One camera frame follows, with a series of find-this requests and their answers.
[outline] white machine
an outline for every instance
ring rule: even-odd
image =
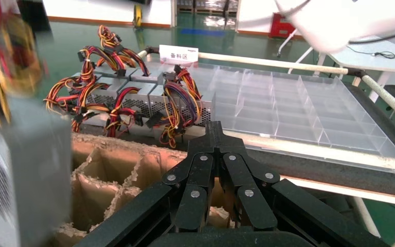
[[[332,53],[350,41],[395,32],[395,0],[275,0],[318,52]]]

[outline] white wall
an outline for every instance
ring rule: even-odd
[[[278,12],[274,0],[241,0],[239,4],[238,30],[270,32],[273,13]]]
[[[171,1],[152,0],[142,5],[142,22],[171,24]],[[43,0],[48,16],[132,22],[134,2],[125,0]]]

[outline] clear plastic tray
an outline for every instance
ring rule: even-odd
[[[394,144],[338,78],[201,63],[188,70],[200,91],[216,93],[214,119],[226,130],[395,157]]]

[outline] green floor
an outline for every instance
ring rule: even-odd
[[[269,39],[265,36],[250,36],[235,33],[232,26],[228,25],[228,30],[224,25],[215,25],[220,23],[216,17],[206,15],[193,15],[191,13],[180,13],[177,20],[177,28],[172,29],[149,29],[134,31],[129,27],[110,26],[112,31],[118,33],[123,39],[123,46],[134,51],[142,50],[146,45],[158,46],[160,44],[178,45],[197,47],[201,52],[215,54],[234,55],[252,58],[273,59],[281,61],[296,61],[308,48],[305,41],[291,41],[282,51],[281,58],[276,57],[279,46],[282,44],[281,39]],[[49,92],[49,89],[60,79],[68,77],[81,69],[78,61],[77,52],[85,45],[99,46],[97,37],[97,25],[82,25],[52,22],[52,37],[41,37],[38,40],[38,47],[42,59],[47,64],[49,75],[45,78],[42,88],[37,98],[43,99]],[[222,33],[218,35],[196,35],[181,34],[183,29],[199,30],[219,30]],[[303,63],[315,64],[317,53],[309,54]],[[200,60],[204,63],[219,65],[238,66],[245,68],[271,70],[278,72],[287,72],[287,69],[266,67],[251,64],[235,64],[230,62]],[[333,61],[328,57],[325,60],[326,66],[332,66]],[[294,74],[312,75],[312,72],[294,70]],[[380,75],[378,72],[368,72],[374,79]],[[351,83],[352,77],[345,76],[343,82]],[[385,110],[387,104],[382,100],[378,101],[378,106]],[[395,206],[366,200],[372,217],[384,239],[388,244],[395,242]]]

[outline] white label sign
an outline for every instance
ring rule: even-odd
[[[175,60],[192,63],[198,61],[198,55],[198,48],[159,45],[159,56],[162,61]]]

